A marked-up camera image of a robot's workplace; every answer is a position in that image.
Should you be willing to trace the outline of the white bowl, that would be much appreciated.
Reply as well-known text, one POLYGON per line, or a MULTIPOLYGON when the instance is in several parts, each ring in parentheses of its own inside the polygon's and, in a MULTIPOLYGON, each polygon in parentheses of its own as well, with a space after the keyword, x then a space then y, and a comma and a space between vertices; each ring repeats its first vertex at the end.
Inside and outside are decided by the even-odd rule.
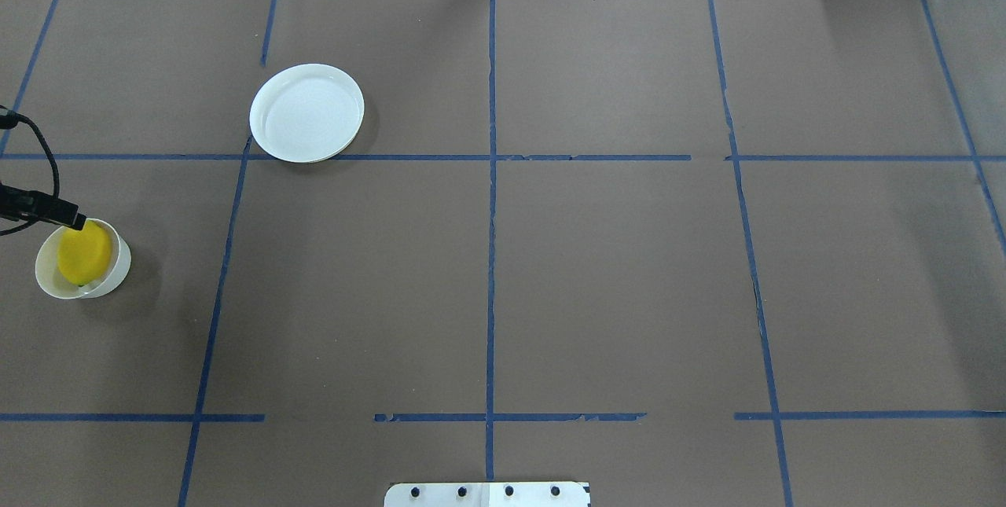
POLYGON ((69 284, 57 269, 57 246, 62 234, 68 228, 60 227, 43 242, 35 259, 36 284, 54 299, 73 300, 100 298, 108 295, 122 284, 130 270, 130 247, 111 224, 100 219, 93 220, 108 231, 112 238, 112 259, 105 276, 91 284, 76 286, 69 284))

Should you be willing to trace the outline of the white pedestal column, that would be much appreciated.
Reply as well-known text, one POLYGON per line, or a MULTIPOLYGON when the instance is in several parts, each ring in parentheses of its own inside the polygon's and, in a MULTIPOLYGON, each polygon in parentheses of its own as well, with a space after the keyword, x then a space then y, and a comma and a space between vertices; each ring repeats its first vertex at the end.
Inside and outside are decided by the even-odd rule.
POLYGON ((402 483, 384 506, 590 506, 589 484, 575 481, 402 483))

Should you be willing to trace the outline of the white plate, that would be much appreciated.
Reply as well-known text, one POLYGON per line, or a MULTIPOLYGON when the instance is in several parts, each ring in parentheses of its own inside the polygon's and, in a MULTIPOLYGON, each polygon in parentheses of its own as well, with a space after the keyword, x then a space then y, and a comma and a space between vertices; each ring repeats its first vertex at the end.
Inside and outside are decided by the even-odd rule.
POLYGON ((263 152, 290 163, 329 160, 362 128, 365 98, 352 76, 331 65, 295 65, 256 91, 252 138, 263 152))

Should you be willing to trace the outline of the yellow lemon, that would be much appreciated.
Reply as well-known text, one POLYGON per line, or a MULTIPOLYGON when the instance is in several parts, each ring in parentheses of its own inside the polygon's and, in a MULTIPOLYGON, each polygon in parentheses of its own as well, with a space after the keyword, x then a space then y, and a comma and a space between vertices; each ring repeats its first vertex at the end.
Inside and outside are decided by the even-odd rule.
POLYGON ((68 229, 57 246, 57 269, 69 284, 83 286, 105 276, 112 259, 112 238, 93 220, 68 229))

